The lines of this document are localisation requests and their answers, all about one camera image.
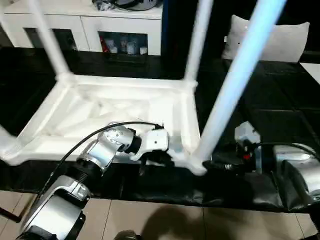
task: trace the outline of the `cabinet door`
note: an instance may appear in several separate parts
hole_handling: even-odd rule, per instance
[[[90,51],[161,54],[159,19],[82,16],[81,20]]]
[[[4,17],[10,27],[12,36],[15,38],[12,41],[15,43],[15,47],[43,47],[36,31],[37,26],[31,14],[6,13]],[[52,28],[61,49],[89,51],[80,16],[46,14],[45,18]]]

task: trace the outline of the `black mat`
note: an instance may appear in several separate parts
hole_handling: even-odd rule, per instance
[[[27,116],[34,113],[55,84],[54,74],[43,50],[11,48],[0,50],[0,54],[0,95],[6,96],[1,98],[5,114],[1,114],[0,123],[12,134],[16,134],[27,123]],[[83,75],[180,79],[184,70],[181,66],[170,67],[170,64],[163,63],[156,56],[142,59],[137,64],[123,60],[117,62],[102,53],[64,54],[71,70]],[[230,64],[230,61],[217,59],[201,66],[195,93],[201,131]],[[4,77],[7,80],[4,81],[5,87],[2,87]],[[214,154],[220,154],[225,145],[234,143],[234,129],[244,121],[250,121],[265,142],[297,142],[319,151],[319,92],[319,84],[298,63],[260,62]],[[8,98],[14,99],[16,111],[12,108],[13,103],[6,101]],[[225,154],[234,157],[232,152]],[[7,166],[2,162],[0,189],[36,193],[55,164],[54,161],[31,160],[19,166]],[[196,177],[182,168],[149,166],[145,174],[139,176],[138,165],[115,163],[93,193],[100,198],[193,206],[273,212],[305,210],[290,183],[283,184],[272,172],[238,176],[209,172],[205,176]]]

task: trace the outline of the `black surface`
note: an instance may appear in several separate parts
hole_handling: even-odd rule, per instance
[[[189,50],[191,32],[198,1],[165,0],[162,29],[162,54],[175,63],[184,63]],[[206,34],[202,62],[221,58],[228,35],[231,17],[236,15],[249,20],[257,0],[215,0]],[[277,25],[299,25],[309,22],[309,32],[301,61],[320,63],[320,18],[316,0],[287,0]]]
[[[1,115],[1,124],[11,123],[10,131],[18,133],[26,122],[11,122],[24,113],[32,115],[44,95],[54,85],[54,75],[43,50],[2,49],[0,74],[10,77],[1,96],[14,99],[17,111],[11,102],[1,99],[6,114]],[[147,57],[145,63],[124,64],[108,59],[102,53],[65,52],[65,58],[76,74],[97,76],[138,77],[155,79],[179,79],[183,69],[163,64],[160,57]],[[202,64],[195,92],[199,127],[202,131],[210,114],[219,89],[231,62],[212,60]],[[42,79],[40,91],[37,84]],[[34,90],[23,94],[25,87]],[[261,134],[263,141],[304,143],[319,151],[320,105],[317,93],[320,86],[296,63],[260,62],[230,119],[213,157],[224,155],[234,159],[233,151],[225,146],[234,144],[234,129],[243,121],[250,121]],[[24,108],[26,98],[34,101]],[[18,166],[7,166],[0,161],[0,189],[37,193],[57,163],[55,161],[30,160]],[[70,163],[60,170],[63,174]],[[139,165],[112,164],[93,193],[99,198],[173,203],[194,206],[220,206],[274,212],[306,211],[290,182],[283,182],[272,172],[259,175],[226,174],[210,171],[197,177],[187,169],[147,166],[143,176]]]

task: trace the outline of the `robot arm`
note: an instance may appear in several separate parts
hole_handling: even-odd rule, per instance
[[[137,136],[133,129],[115,126],[101,132],[29,211],[19,240],[74,240],[86,216],[82,209],[117,152],[133,161],[154,150],[167,151],[169,134],[153,129]]]

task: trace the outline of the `black cable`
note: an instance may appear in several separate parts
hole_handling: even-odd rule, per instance
[[[221,161],[212,161],[207,160],[202,163],[202,165],[207,170],[218,170],[218,171],[224,171],[224,172],[230,172],[230,173],[245,173],[247,171],[246,165],[243,163],[240,164],[234,164],[234,163],[226,163]]]
[[[260,142],[260,143],[257,143],[256,144],[257,146],[275,146],[275,145],[284,145],[284,146],[290,146],[290,147],[294,147],[294,148],[297,148],[297,149],[301,149],[303,151],[305,151],[306,153],[314,156],[316,159],[318,159],[320,161],[320,156],[310,150],[309,148],[305,147],[305,146],[301,146],[297,143],[287,143],[287,142]]]
[[[47,190],[47,186],[50,183],[51,179],[53,178],[54,174],[57,172],[57,170],[61,167],[61,165],[66,161],[67,157],[69,157],[73,151],[75,151],[80,145],[82,145],[85,141],[87,141],[88,139],[90,139],[91,137],[93,137],[94,135],[101,133],[107,129],[110,128],[114,128],[114,127],[118,127],[118,126],[123,126],[123,125],[132,125],[132,124],[144,124],[144,125],[153,125],[156,128],[162,128],[162,126],[160,126],[159,124],[156,123],[152,123],[152,122],[146,122],[146,121],[125,121],[125,122],[119,122],[119,123],[114,123],[108,126],[104,126],[92,133],[90,133],[88,136],[86,136],[85,138],[83,138],[80,142],[78,142],[73,148],[70,149],[70,151],[68,151],[59,161],[59,163],[57,164],[57,166],[55,167],[55,169],[51,172],[48,180],[45,182],[43,188],[41,189],[41,191],[38,193],[38,195],[36,196],[36,199],[33,202],[32,206],[35,206],[37,204],[37,202],[39,201],[41,195],[44,194],[44,192]]]
[[[116,2],[117,2],[117,0],[112,0],[110,3],[118,9],[126,10],[128,12],[141,12],[141,11],[146,11],[146,10],[152,9],[154,7],[154,6],[152,6],[150,8],[146,8],[146,9],[130,9],[130,8],[137,6],[140,3],[140,0],[133,0],[133,1],[125,3],[125,4],[118,4]]]

